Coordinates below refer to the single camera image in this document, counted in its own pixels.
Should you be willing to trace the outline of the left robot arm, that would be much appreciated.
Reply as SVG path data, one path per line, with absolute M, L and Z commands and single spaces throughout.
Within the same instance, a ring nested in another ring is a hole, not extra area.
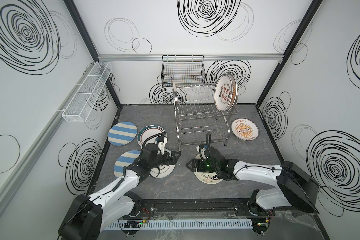
M 96 240 L 100 233 L 123 216 L 137 215 L 141 198 L 132 189 L 160 166 L 175 165 L 180 152 L 149 143 L 134 161 L 123 167 L 123 174 L 89 196 L 79 195 L 72 202 L 59 229 L 61 240 Z

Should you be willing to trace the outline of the red character plate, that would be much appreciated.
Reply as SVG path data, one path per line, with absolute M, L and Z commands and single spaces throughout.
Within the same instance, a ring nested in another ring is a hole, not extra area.
M 233 99 L 233 81 L 231 76 L 223 75 L 215 85 L 214 101 L 215 106 L 220 112 L 226 111 Z

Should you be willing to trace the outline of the cream floral plate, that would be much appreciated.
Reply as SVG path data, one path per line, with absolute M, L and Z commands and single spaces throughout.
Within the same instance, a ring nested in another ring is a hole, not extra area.
M 195 158 L 197 170 L 194 172 L 195 176 L 203 183 L 208 185 L 215 185 L 222 181 L 212 168 L 212 163 L 209 160 L 203 160 L 200 154 Z

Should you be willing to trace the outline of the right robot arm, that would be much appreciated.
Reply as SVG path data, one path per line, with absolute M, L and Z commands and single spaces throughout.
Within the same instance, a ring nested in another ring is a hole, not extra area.
M 247 202 L 249 212 L 259 216 L 274 208 L 293 207 L 304 213 L 315 213 L 319 184 L 292 162 L 282 165 L 257 165 L 225 158 L 217 149 L 202 145 L 199 157 L 186 167 L 193 173 L 215 174 L 215 180 L 253 181 L 271 189 L 253 191 Z

